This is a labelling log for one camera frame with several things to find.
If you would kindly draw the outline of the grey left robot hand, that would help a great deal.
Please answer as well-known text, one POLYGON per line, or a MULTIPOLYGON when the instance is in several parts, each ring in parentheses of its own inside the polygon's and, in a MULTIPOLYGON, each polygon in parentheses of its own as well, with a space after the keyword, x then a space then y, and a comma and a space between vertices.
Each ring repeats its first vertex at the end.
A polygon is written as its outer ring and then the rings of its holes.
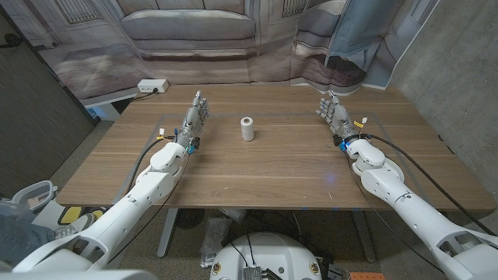
POLYGON ((178 130, 176 143, 186 148, 191 140, 201 135, 208 116, 208 101, 202 97, 202 91, 198 90, 178 130))

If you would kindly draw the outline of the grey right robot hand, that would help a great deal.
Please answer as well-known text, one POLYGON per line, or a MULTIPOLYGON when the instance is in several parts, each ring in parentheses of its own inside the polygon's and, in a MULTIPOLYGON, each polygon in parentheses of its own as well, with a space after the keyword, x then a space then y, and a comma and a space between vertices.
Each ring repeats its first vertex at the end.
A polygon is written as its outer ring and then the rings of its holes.
POLYGON ((348 142, 352 139, 358 139, 359 133, 355 129, 347 109, 333 91, 330 90, 328 94, 328 99, 321 98, 319 109, 316 110, 317 115, 329 125, 332 134, 340 137, 341 140, 348 142))

